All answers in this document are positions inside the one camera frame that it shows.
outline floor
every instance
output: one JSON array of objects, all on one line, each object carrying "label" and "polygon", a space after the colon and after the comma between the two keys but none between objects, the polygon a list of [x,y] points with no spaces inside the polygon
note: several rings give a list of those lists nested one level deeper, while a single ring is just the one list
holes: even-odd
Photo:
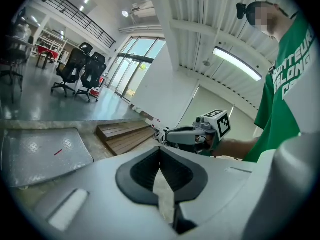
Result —
[{"label": "floor", "polygon": [[[95,162],[113,157],[95,134],[80,134],[80,136]],[[145,149],[155,146],[161,146],[161,144],[157,140],[150,138],[133,151],[142,152]],[[27,189],[15,188],[12,190],[12,193],[16,195],[27,208],[32,209],[41,197],[69,176],[70,174],[45,183],[30,186]],[[167,223],[172,223],[174,218],[174,193],[161,171],[158,172],[155,178],[153,192],[159,196],[159,212]]]},{"label": "floor", "polygon": [[87,102],[85,95],[74,98],[67,90],[69,97],[65,97],[64,90],[55,89],[51,94],[51,87],[55,82],[60,83],[61,77],[56,75],[52,64],[47,69],[36,67],[36,58],[30,58],[24,71],[22,92],[16,81],[14,89],[14,104],[11,101],[11,87],[9,76],[0,78],[0,96],[2,116],[7,120],[21,121],[109,121],[122,119],[140,119],[141,116],[133,111],[129,104],[113,91],[103,88],[99,101]]}]

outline green t-shirt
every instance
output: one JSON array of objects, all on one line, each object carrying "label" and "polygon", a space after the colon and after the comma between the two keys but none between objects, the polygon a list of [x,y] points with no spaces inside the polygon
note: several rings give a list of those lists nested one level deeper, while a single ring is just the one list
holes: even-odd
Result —
[{"label": "green t-shirt", "polygon": [[243,161],[256,163],[262,152],[277,149],[283,141],[299,134],[299,127],[284,101],[284,95],[311,64],[315,54],[314,40],[314,32],[303,14],[298,13],[280,40],[274,70],[265,77],[262,100],[254,122],[263,129],[263,133]]}]

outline staircase railing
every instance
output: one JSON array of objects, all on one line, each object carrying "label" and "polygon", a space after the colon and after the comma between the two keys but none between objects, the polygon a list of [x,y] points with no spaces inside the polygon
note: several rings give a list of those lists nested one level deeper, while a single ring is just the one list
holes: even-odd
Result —
[{"label": "staircase railing", "polygon": [[53,8],[57,9],[60,13],[67,16],[82,28],[87,30],[90,34],[95,36],[108,48],[116,42],[110,35],[108,35],[98,24],[96,24],[85,13],[79,10],[74,4],[68,0],[40,0]]}]

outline man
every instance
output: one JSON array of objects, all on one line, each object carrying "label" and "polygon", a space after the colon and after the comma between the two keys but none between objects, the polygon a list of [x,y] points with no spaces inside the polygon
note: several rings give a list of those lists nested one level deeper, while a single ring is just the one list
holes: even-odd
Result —
[{"label": "man", "polygon": [[284,95],[308,69],[317,51],[315,35],[302,13],[290,19],[277,4],[269,2],[254,2],[244,10],[250,25],[279,43],[278,56],[265,78],[254,122],[263,133],[251,141],[222,140],[211,155],[256,163],[261,153],[277,149],[283,141],[300,133]]}]

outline gray tray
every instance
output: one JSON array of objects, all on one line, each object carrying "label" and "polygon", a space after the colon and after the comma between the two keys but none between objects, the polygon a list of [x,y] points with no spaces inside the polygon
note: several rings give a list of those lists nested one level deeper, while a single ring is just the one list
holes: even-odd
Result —
[{"label": "gray tray", "polygon": [[25,187],[94,162],[77,129],[6,130],[1,170],[8,187]]}]

